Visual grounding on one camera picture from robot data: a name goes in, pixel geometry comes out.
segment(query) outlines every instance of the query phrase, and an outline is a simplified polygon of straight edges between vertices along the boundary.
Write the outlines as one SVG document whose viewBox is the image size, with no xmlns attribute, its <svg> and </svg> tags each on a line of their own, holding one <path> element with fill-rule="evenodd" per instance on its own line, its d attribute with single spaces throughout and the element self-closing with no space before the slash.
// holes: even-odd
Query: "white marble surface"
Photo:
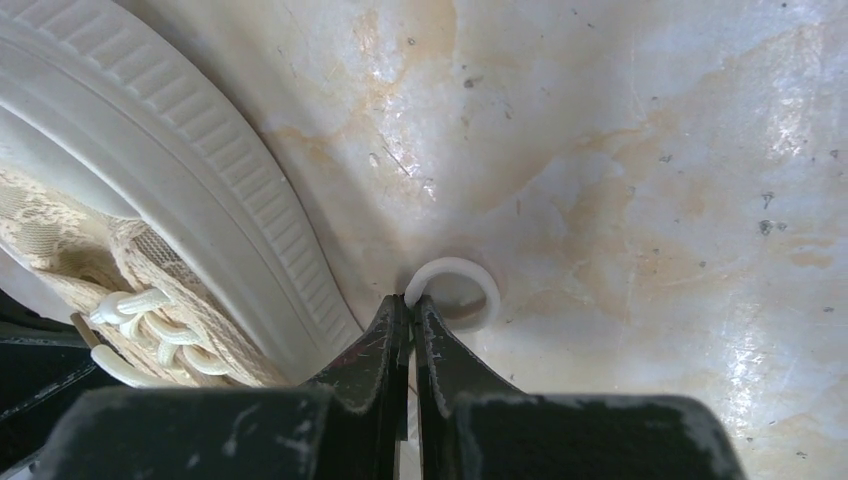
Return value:
<svg viewBox="0 0 848 480">
<path fill-rule="evenodd" d="M 354 313 L 444 254 L 528 391 L 694 396 L 848 470 L 848 1 L 122 0 L 277 156 Z"/>
</svg>

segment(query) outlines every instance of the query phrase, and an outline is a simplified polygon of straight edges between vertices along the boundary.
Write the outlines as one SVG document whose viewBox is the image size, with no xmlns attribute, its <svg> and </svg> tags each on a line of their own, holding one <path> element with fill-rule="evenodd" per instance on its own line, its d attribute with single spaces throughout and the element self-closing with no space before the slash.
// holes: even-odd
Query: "white cord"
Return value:
<svg viewBox="0 0 848 480">
<path fill-rule="evenodd" d="M 412 276 L 412 280 L 409 281 L 406 292 L 404 292 L 406 306 L 411 308 L 418 303 L 427 283 L 434 277 L 444 273 L 452 273 L 473 280 L 480 285 L 483 294 L 486 295 L 486 305 L 477 314 L 476 319 L 474 321 L 462 322 L 462 325 L 454 328 L 454 331 L 473 332 L 485 328 L 494 322 L 498 316 L 498 310 L 501 307 L 501 294 L 498 291 L 498 285 L 485 268 L 463 258 L 444 257 L 433 260 L 419 268 L 415 272 L 415 275 Z"/>
<path fill-rule="evenodd" d="M 229 366 L 221 359 L 210 356 L 208 350 L 199 347 L 202 339 L 197 332 L 188 327 L 171 326 L 154 313 L 155 310 L 171 303 L 171 299 L 158 288 L 136 294 L 114 292 L 100 302 L 89 318 L 94 324 L 108 323 L 117 326 L 120 332 L 132 341 L 150 344 L 151 339 L 139 328 L 139 324 L 144 320 L 150 331 L 159 337 L 156 361 L 162 367 L 174 368 L 174 357 L 177 350 L 182 348 L 186 363 L 196 371 L 206 375 L 233 375 Z M 179 386 L 174 382 L 140 372 L 106 345 L 95 346 L 91 350 L 91 358 L 109 375 L 131 387 Z"/>
</svg>

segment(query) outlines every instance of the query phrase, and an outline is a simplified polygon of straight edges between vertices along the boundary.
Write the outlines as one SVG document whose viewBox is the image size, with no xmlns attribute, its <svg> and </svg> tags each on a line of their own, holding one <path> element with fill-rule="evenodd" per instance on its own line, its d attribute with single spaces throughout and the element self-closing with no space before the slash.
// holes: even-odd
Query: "beige lace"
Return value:
<svg viewBox="0 0 848 480">
<path fill-rule="evenodd" d="M 0 170 L 0 240 L 144 375 L 187 386 L 287 383 L 143 221 L 109 217 L 25 175 Z M 170 302 L 132 321 L 92 321 L 110 294 L 153 289 Z M 185 348 L 167 332 L 196 338 Z"/>
</svg>

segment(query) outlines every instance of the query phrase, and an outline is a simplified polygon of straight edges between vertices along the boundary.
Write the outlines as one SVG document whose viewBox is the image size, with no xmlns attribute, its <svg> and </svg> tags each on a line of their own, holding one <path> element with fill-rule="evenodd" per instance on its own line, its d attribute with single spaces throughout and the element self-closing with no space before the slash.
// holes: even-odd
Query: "lace fabric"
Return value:
<svg viewBox="0 0 848 480">
<path fill-rule="evenodd" d="M 158 288 L 173 300 L 158 310 L 160 317 L 197 332 L 209 355 L 223 360 L 244 384 L 286 384 L 200 278 L 145 222 L 104 215 L 19 172 L 0 170 L 0 240 L 84 318 L 109 293 Z M 112 325 L 88 324 L 149 375 L 186 386 L 242 384 L 195 371 L 181 352 L 176 368 L 159 365 L 158 337 L 145 332 L 144 325 L 149 342 L 130 341 Z"/>
</svg>

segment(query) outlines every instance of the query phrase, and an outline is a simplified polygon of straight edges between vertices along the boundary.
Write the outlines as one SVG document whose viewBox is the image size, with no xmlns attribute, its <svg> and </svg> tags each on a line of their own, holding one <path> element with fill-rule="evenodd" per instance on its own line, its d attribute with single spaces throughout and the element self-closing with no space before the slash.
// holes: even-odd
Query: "black object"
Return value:
<svg viewBox="0 0 848 480">
<path fill-rule="evenodd" d="M 83 392 L 109 385 L 74 327 L 0 291 L 0 478 L 33 461 Z"/>
<path fill-rule="evenodd" d="M 423 478 L 742 478 L 718 421 L 681 397 L 527 395 L 428 298 L 383 300 L 367 332 L 297 388 L 103 389 L 56 426 L 47 479 L 390 479 L 418 369 Z"/>
</svg>

